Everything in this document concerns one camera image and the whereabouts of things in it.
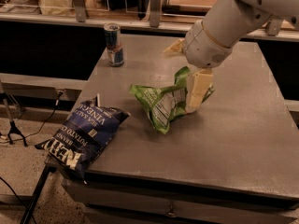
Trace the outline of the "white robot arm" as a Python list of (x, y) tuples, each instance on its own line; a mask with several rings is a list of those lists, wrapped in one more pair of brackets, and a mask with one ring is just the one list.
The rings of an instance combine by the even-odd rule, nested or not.
[(261, 26), (277, 35), (284, 21), (299, 27), (299, 0), (217, 0), (184, 38), (164, 51), (183, 54), (199, 68), (214, 68), (232, 53), (233, 46)]

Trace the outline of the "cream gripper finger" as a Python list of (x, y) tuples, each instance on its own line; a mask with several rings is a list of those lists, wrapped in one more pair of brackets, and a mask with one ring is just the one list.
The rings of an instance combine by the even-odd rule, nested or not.
[(184, 39), (180, 38), (164, 50), (164, 54), (182, 54)]
[(204, 101), (204, 96), (213, 81), (211, 69), (200, 69), (187, 76), (186, 112), (195, 112)]

